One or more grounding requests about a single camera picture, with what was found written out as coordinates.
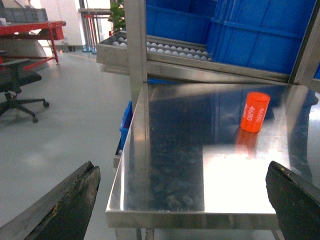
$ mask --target orange cylinder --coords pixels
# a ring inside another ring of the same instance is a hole
[[[269,95],[262,92],[250,92],[246,97],[240,127],[250,133],[260,132],[269,102]]]

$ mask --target potted plant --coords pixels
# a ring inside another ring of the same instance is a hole
[[[113,34],[126,28],[125,20],[125,5],[124,0],[117,0],[110,6],[111,15],[108,19],[109,22],[113,23]]]

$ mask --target red table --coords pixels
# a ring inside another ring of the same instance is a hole
[[[53,54],[51,57],[39,57],[39,56],[10,56],[11,58],[29,58],[29,59],[43,59],[31,65],[24,67],[28,70],[34,68],[40,64],[43,64],[49,60],[55,59],[56,64],[59,64],[57,48],[55,40],[64,39],[64,33],[62,27],[66,25],[65,21],[46,21],[46,22],[34,22],[34,23],[14,23],[7,26],[0,26],[0,38],[2,39],[28,39],[28,40],[49,40],[52,44]],[[32,30],[42,31],[37,35],[27,34]]]

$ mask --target blue plastic crate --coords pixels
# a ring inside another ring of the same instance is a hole
[[[148,84],[178,84],[178,83],[174,81],[148,78]]]
[[[214,18],[303,35],[316,0],[218,0]]]
[[[127,139],[132,117],[133,117],[132,102],[129,101],[128,107],[124,111],[121,126],[120,126],[120,132],[121,132],[120,149],[121,150],[124,149],[124,145]]]
[[[320,64],[319,64],[319,66],[318,66],[318,69],[316,70],[316,73],[315,73],[315,75],[314,75],[314,78],[315,78],[315,79],[320,79]]]
[[[188,12],[191,0],[146,0],[146,4],[158,8]]]
[[[161,7],[146,6],[146,34],[196,44],[206,44],[210,17]]]
[[[190,13],[213,17],[215,15],[217,0],[193,0],[190,5]]]
[[[207,52],[214,61],[285,74],[302,42],[299,34],[235,22],[215,21],[211,30]]]

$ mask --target floor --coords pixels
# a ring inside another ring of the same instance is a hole
[[[11,110],[0,117],[0,226],[23,212],[86,161],[101,170],[101,182],[85,240],[115,240],[105,208],[115,176],[113,157],[130,95],[129,77],[100,72],[95,55],[59,53],[39,70],[42,80],[19,97],[50,103],[28,107],[39,122]],[[273,240],[270,231],[157,230],[158,240]]]

